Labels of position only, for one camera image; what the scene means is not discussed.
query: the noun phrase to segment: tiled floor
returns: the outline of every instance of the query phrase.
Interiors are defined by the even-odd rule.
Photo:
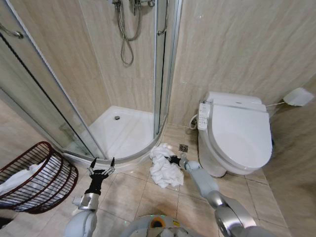
[[[176,154],[179,144],[189,146],[188,159],[198,160],[197,132],[185,127],[167,124],[162,142],[172,146]],[[206,237],[222,237],[214,219],[214,211],[195,188],[188,174],[184,185],[161,189],[152,181],[151,162],[135,170],[111,175],[103,182],[97,211],[98,223],[94,237],[116,237],[138,216],[165,214]],[[62,204],[40,215],[19,213],[14,221],[0,230],[1,237],[61,237],[70,218],[77,213],[71,204],[74,196],[88,188],[90,178],[85,169],[79,168],[77,186]],[[263,172],[238,176],[226,174],[216,179],[220,191],[237,199],[255,218],[258,225],[279,237],[290,233],[278,208]]]

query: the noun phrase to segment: toilet water supply hose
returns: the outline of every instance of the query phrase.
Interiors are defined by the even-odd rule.
[[[196,115],[194,115],[194,116],[191,118],[190,123],[189,123],[189,129],[195,130],[195,129],[198,127],[198,122],[197,122],[197,121],[195,122],[194,126],[192,127],[192,122],[193,122],[193,120],[197,120],[197,119],[196,119],[197,116],[198,116],[198,115],[196,114]]]

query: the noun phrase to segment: bidet control panel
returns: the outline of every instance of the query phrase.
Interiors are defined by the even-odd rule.
[[[211,108],[210,103],[204,102],[204,103],[199,104],[198,119],[197,119],[198,130],[206,130],[207,129],[207,122],[208,122],[210,108]]]

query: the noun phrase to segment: laundry basket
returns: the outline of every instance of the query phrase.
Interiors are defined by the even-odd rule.
[[[39,142],[0,170],[0,184],[32,164],[40,168],[16,188],[1,194],[0,209],[38,214],[61,203],[73,190],[78,170],[48,142]]]

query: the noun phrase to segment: shower door frame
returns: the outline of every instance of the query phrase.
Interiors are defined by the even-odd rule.
[[[158,134],[161,134],[162,129],[164,128],[164,124],[167,123],[168,114],[169,114],[169,105],[170,105],[170,97],[172,90],[172,82],[173,82],[173,73],[178,45],[178,36],[180,30],[180,18],[182,11],[182,0],[175,0],[174,6],[174,14],[173,14],[173,25],[172,25],[172,51],[170,54],[170,64],[168,66],[168,82],[167,82],[167,99],[166,99],[166,115],[163,118],[162,123],[160,122],[160,113],[161,113],[161,88],[157,86],[157,17],[158,17],[158,8],[155,8],[155,38],[154,38],[154,138]]]
[[[43,61],[43,64],[47,67],[48,71],[51,73],[52,78],[54,81],[57,83],[59,89],[62,91],[62,93],[65,95],[66,100],[69,102],[77,116],[79,117],[80,121],[84,125],[85,129],[88,131],[90,136],[92,137],[93,141],[95,142],[96,146],[99,148],[99,150],[102,152],[104,155],[104,158],[106,159],[99,159],[98,163],[99,164],[105,164],[108,165],[111,163],[111,160],[108,160],[105,154],[103,153],[103,150],[101,149],[99,143],[96,141],[94,138],[93,134],[89,130],[87,124],[81,117],[79,111],[77,110],[76,106],[72,102],[70,96],[67,94],[65,89],[63,88],[61,82],[59,81],[58,77],[54,73],[53,69],[51,68],[50,64],[47,62],[45,56],[41,52],[40,48],[36,44],[35,40],[32,38],[30,32],[24,25],[22,19],[19,17],[17,12],[15,11],[13,5],[11,4],[10,0],[5,0],[6,4],[8,5],[8,8],[11,10],[12,15],[15,17],[17,20],[18,24],[21,26],[21,28],[24,31],[24,39],[23,40],[29,40],[31,45],[33,46],[34,50],[38,53],[40,58]],[[171,86],[172,86],[172,78],[173,78],[173,71],[174,71],[174,63],[175,63],[175,57],[176,57],[176,48],[177,48],[177,43],[178,43],[178,33],[179,33],[179,25],[180,25],[180,15],[181,15],[181,9],[182,9],[182,0],[175,0],[175,11],[174,11],[174,23],[172,25],[172,52],[170,54],[170,64],[168,65],[168,70],[170,70],[169,76],[168,76],[168,84],[167,84],[167,100],[166,100],[166,116],[163,119],[163,122],[161,123],[161,129],[159,129],[159,118],[160,118],[160,97],[161,97],[161,90],[157,91],[156,88],[156,71],[157,71],[157,65],[156,65],[156,55],[157,55],[157,7],[155,7],[155,37],[154,37],[154,137],[152,142],[143,150],[128,156],[124,158],[118,158],[116,159],[116,163],[125,163],[129,162],[131,160],[134,160],[136,158],[139,158],[140,156],[144,155],[145,153],[149,152],[153,146],[157,144],[159,139],[161,138],[162,134],[162,129],[164,128],[164,125],[166,124],[167,117],[168,117],[168,109],[169,109],[169,103],[170,103],[170,94],[171,94]],[[49,135],[27,112],[23,110],[23,108],[20,107],[19,104],[17,104],[6,92],[3,90],[0,90],[0,99],[6,102],[8,106],[10,106],[22,119],[24,119],[26,122],[28,122],[35,130],[37,130],[41,135],[43,135],[49,142],[51,142],[56,149],[58,149],[60,152],[65,153],[66,155],[69,155],[70,157],[77,157],[77,158],[82,158],[86,161],[92,161],[93,158],[83,155],[83,154],[78,154],[73,151],[69,151],[65,148],[63,148],[52,136]]]

